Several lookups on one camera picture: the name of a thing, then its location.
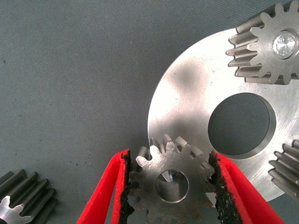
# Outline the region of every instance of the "spur gear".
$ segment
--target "spur gear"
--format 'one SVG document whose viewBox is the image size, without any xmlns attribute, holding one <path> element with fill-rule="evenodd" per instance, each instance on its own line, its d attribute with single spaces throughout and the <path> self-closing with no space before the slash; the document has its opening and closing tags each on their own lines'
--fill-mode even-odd
<svg viewBox="0 0 299 224">
<path fill-rule="evenodd" d="M 163 224 L 183 224 L 187 217 L 200 218 L 199 207 L 212 207 L 206 192 L 214 192 L 209 182 L 214 168 L 205 157 L 181 137 L 172 141 L 169 135 L 163 144 L 152 138 L 149 150 L 140 149 L 136 161 L 142 171 L 130 172 L 130 178 L 139 183 L 134 195 L 140 201 L 134 208 L 147 211 L 146 223 L 160 218 Z"/>
<path fill-rule="evenodd" d="M 228 65 L 246 82 L 289 84 L 299 75 L 299 12 L 296 0 L 264 10 L 237 27 Z"/>
<path fill-rule="evenodd" d="M 57 200 L 53 188 L 47 189 L 48 180 L 37 181 L 37 173 L 26 176 L 24 170 L 8 172 L 0 178 L 0 223 L 45 224 Z"/>
<path fill-rule="evenodd" d="M 283 145 L 284 152 L 275 152 L 277 161 L 269 163 L 274 167 L 270 170 L 272 181 L 294 201 L 299 203 L 299 141 L 293 147 Z"/>
</svg>

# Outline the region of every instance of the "gear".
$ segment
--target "gear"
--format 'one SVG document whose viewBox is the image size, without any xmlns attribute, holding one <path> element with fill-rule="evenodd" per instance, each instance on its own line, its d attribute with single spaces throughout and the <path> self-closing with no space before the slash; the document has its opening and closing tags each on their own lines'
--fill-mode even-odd
<svg viewBox="0 0 299 224">
<path fill-rule="evenodd" d="M 0 223 L 45 224 L 57 203 L 51 198 L 55 190 L 47 189 L 48 180 L 37 181 L 37 173 L 29 177 L 24 170 L 8 172 L 0 178 Z"/>
<path fill-rule="evenodd" d="M 235 59 L 237 77 L 246 82 L 289 84 L 299 75 L 299 12 L 296 0 L 280 3 L 237 27 L 229 41 L 235 45 L 227 54 Z"/>
<path fill-rule="evenodd" d="M 270 161 L 272 181 L 294 201 L 299 203 L 299 141 L 293 147 L 283 145 L 284 152 L 275 152 L 277 161 Z"/>
<path fill-rule="evenodd" d="M 146 210 L 146 223 L 157 218 L 163 224 L 172 220 L 186 223 L 187 216 L 200 218 L 199 207 L 212 207 L 206 192 L 214 192 L 210 176 L 214 168 L 205 161 L 205 154 L 178 137 L 175 142 L 169 135 L 164 144 L 152 138 L 150 150 L 142 147 L 136 158 L 141 172 L 130 172 L 130 178 L 139 183 L 134 194 L 140 201 L 136 210 Z"/>
</svg>

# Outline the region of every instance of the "metal gear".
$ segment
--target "metal gear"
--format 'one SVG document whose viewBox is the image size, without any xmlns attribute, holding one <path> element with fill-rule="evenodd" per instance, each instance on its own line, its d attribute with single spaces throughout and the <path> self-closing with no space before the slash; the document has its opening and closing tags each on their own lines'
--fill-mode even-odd
<svg viewBox="0 0 299 224">
<path fill-rule="evenodd" d="M 48 180 L 37 181 L 37 173 L 26 176 L 8 172 L 0 178 L 0 223 L 45 224 L 57 200 L 53 188 L 47 189 Z"/>
<path fill-rule="evenodd" d="M 294 201 L 299 203 L 299 141 L 293 147 L 283 145 L 284 152 L 275 152 L 277 161 L 270 161 L 272 181 Z"/>
<path fill-rule="evenodd" d="M 299 75 L 299 12 L 296 0 L 264 10 L 237 27 L 229 41 L 235 45 L 227 54 L 228 65 L 238 67 L 235 75 L 246 82 L 289 84 Z"/>
<path fill-rule="evenodd" d="M 142 171 L 130 172 L 130 178 L 139 183 L 134 194 L 140 201 L 134 208 L 147 211 L 146 223 L 160 218 L 163 224 L 183 224 L 187 217 L 200 218 L 199 207 L 212 207 L 206 192 L 214 192 L 209 183 L 214 168 L 205 157 L 181 137 L 174 142 L 169 135 L 163 144 L 152 138 L 149 150 L 140 149 L 136 161 Z"/>
</svg>

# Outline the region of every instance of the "gray fabric surface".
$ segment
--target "gray fabric surface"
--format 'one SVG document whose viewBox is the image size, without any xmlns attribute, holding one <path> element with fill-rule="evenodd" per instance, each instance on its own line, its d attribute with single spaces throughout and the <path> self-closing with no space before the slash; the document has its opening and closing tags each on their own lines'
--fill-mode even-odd
<svg viewBox="0 0 299 224">
<path fill-rule="evenodd" d="M 0 1 L 0 175 L 48 178 L 59 199 L 48 223 L 75 223 L 111 156 L 147 146 L 151 96 L 171 62 L 274 3 Z M 298 223 L 287 196 L 271 205 Z M 202 216 L 218 223 L 215 210 Z"/>
</svg>

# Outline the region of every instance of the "metal plate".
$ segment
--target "metal plate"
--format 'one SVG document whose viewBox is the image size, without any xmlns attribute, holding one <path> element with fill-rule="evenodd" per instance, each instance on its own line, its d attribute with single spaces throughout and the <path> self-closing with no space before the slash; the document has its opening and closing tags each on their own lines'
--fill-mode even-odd
<svg viewBox="0 0 299 224">
<path fill-rule="evenodd" d="M 235 29 L 211 35 L 187 49 L 169 67 L 153 96 L 148 120 L 149 138 L 162 141 L 168 133 L 181 136 L 206 154 L 214 148 L 208 136 L 212 112 L 226 98 L 243 92 L 258 95 L 269 111 L 270 126 L 264 140 L 252 151 L 229 156 L 266 201 L 283 192 L 271 181 L 269 160 L 282 144 L 299 138 L 298 80 L 289 85 L 246 83 L 229 68 L 233 59 L 226 50 L 233 48 L 229 37 Z"/>
</svg>

